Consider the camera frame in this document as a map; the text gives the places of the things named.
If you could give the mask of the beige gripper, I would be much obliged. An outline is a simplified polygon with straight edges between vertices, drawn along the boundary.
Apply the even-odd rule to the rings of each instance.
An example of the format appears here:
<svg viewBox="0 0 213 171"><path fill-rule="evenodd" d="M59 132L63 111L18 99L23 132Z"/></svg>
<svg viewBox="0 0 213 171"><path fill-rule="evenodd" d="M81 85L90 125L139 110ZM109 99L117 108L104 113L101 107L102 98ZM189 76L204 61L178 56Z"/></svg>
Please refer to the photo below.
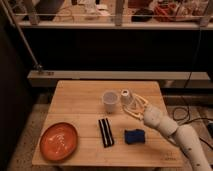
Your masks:
<svg viewBox="0 0 213 171"><path fill-rule="evenodd" d="M133 110L130 109L128 107L123 107L123 110L129 114L130 116L134 117L135 119L138 120L143 120L145 112L147 111L148 107L149 107L149 102L148 100L146 100L145 98L143 98L142 96L133 93L133 96L135 97L135 99L137 99L141 104L144 105L144 107L141 110Z"/></svg>

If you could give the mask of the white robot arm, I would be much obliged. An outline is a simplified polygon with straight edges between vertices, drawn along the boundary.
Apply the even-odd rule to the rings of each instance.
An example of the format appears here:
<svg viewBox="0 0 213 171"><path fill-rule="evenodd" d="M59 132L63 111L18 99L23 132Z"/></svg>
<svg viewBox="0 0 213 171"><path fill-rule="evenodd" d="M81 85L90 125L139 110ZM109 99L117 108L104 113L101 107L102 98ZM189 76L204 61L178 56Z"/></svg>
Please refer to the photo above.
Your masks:
<svg viewBox="0 0 213 171"><path fill-rule="evenodd" d="M192 126L178 125L175 120L150 104L145 98L127 90L121 93L120 100L126 113L177 145L188 157L193 171L212 171L199 137Z"/></svg>

